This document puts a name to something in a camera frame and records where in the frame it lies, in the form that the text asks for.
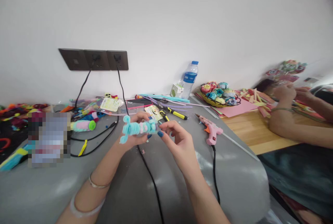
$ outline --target bottle label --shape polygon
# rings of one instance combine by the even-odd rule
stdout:
[[[196,77],[197,73],[186,72],[183,81],[187,83],[194,83]]]

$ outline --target wooden table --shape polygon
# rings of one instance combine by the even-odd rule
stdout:
[[[316,122],[298,113],[293,113],[293,117],[298,124],[332,127],[331,124]],[[256,155],[299,144],[271,132],[268,129],[268,119],[263,118],[258,111],[222,120]]]

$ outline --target hand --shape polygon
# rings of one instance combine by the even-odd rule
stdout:
[[[307,102],[311,99],[316,98],[307,88],[295,88],[296,90],[296,99],[302,102]]]
[[[138,112],[137,114],[133,115],[131,117],[131,123],[133,122],[143,122],[144,120],[149,121],[149,117],[150,114],[147,112]],[[124,136],[124,134],[121,132],[120,136],[118,137],[118,139],[116,140],[116,142],[114,143],[114,147],[117,148],[120,152],[122,152],[122,154],[124,154],[125,152],[127,152],[128,150],[130,150],[131,148],[133,148],[136,145],[140,145],[143,144],[145,142],[147,142],[148,140],[148,134],[144,134],[141,137],[137,137],[137,135],[129,135],[127,142],[124,144],[120,144],[120,137]]]
[[[170,149],[182,173],[185,175],[200,171],[192,135],[176,121],[165,122],[160,125],[160,128],[162,131],[157,134]],[[174,142],[169,137],[170,132],[171,136],[174,137]]]
[[[279,100],[293,100],[296,90],[292,84],[282,85],[274,89],[274,96]]]

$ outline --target yellow basket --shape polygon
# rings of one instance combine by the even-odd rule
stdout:
[[[240,101],[241,101],[241,99],[237,97],[236,99],[239,99],[240,101],[239,101],[239,103],[236,104],[236,105],[226,105],[226,104],[221,104],[221,103],[218,102],[218,101],[215,101],[215,100],[212,100],[212,99],[208,98],[208,97],[206,96],[206,94],[203,93],[203,92],[201,91],[201,86],[200,86],[200,92],[201,92],[201,94],[202,94],[202,98],[205,100],[206,103],[208,103],[209,105],[212,105],[213,107],[217,107],[217,108],[233,107],[233,106],[239,105],[239,104],[240,104]]]

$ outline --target pink paper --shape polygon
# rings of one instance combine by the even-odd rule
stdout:
[[[252,109],[258,108],[257,105],[254,105],[246,100],[241,100],[240,105],[232,106],[232,107],[224,107],[219,108],[219,111],[224,114],[226,117],[233,117],[235,115],[243,114]]]

